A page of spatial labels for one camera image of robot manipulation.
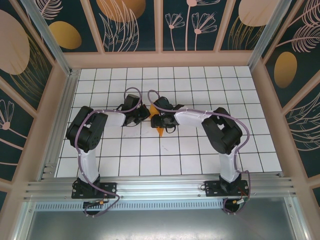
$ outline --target flower illustration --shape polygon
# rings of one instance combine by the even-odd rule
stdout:
[[[26,136],[12,130],[10,128],[11,126],[11,120],[12,120],[12,117],[14,115],[14,110],[15,110],[15,105],[11,102],[11,101],[8,101],[7,105],[6,105],[6,102],[1,99],[0,100],[0,130],[4,130],[4,131],[11,131],[13,132],[14,134],[22,137],[22,138],[25,138],[27,139]],[[18,145],[15,145],[9,141],[6,141],[2,138],[0,138],[0,142],[4,143],[4,144],[7,144],[13,148],[16,148],[16,149],[19,149],[19,150],[23,150],[24,148],[23,147],[20,147]]]
[[[8,101],[6,106],[5,101],[3,99],[0,100],[0,129],[10,129],[10,122],[14,114],[14,109],[15,105],[12,102]]]
[[[192,25],[195,33],[194,50],[197,50],[197,38],[199,34],[212,33],[217,30],[217,25],[214,25],[216,20],[214,18],[215,13],[202,14],[199,19],[199,13],[192,14]]]
[[[212,5],[219,3],[220,0],[186,0],[189,7],[195,7],[197,5]]]
[[[172,47],[173,47],[173,51],[175,51],[176,49],[175,49],[174,39],[172,36],[172,29],[184,27],[185,22],[182,21],[183,18],[181,16],[181,13],[179,13],[179,14],[174,13],[174,14],[172,14],[172,16],[170,13],[168,13],[165,15],[165,20],[170,28]]]

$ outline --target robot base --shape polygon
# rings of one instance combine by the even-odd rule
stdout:
[[[241,175],[232,183],[229,183],[230,186],[225,186],[225,181],[220,178],[216,181],[205,181],[204,189],[206,197],[241,197],[241,189],[246,195],[249,194],[248,182],[246,180],[241,180]]]
[[[100,189],[107,192],[117,193],[116,182],[100,182],[100,177],[93,183]],[[72,199],[115,199],[116,197],[110,194],[104,194],[101,191],[90,186],[88,183],[82,181],[79,177],[72,184]]]

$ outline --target white tile floor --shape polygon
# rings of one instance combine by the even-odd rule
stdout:
[[[83,69],[68,122],[80,107],[115,109],[123,103],[128,87],[142,90],[147,106],[147,91],[159,91],[173,104],[188,108],[215,110],[225,108],[249,128],[250,140],[240,150],[239,166],[250,172],[280,172],[280,164],[247,66],[150,67]],[[56,177],[76,177],[76,151],[63,140]],[[135,127],[106,127],[96,148],[102,177],[217,174],[218,153],[203,129],[180,125],[159,138],[150,121]]]

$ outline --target beige circle shape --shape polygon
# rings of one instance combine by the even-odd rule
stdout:
[[[128,22],[129,19],[125,18],[125,9],[122,2],[125,4],[126,8],[131,9],[136,19],[140,18],[146,9],[146,0],[96,0],[98,7],[109,19],[123,23]],[[122,17],[116,17],[116,9],[114,5],[117,4],[120,9]]]
[[[80,47],[82,43],[80,33],[71,24],[65,21],[55,21],[49,25],[49,29],[60,47],[65,49]]]
[[[280,54],[275,62],[274,81],[279,88],[288,87],[297,72],[297,59],[291,52],[285,51]]]
[[[239,5],[240,21],[250,27],[268,23],[279,0],[242,0]]]
[[[0,69],[8,74],[21,74],[28,66],[30,45],[21,24],[0,10]]]

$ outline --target orange object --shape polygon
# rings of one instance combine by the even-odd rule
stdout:
[[[150,119],[151,119],[154,115],[159,114],[158,110],[157,110],[153,105],[150,106],[149,111],[150,111]],[[162,137],[162,135],[164,134],[164,129],[163,129],[163,128],[160,128],[160,127],[157,127],[156,130],[158,131],[159,136]]]

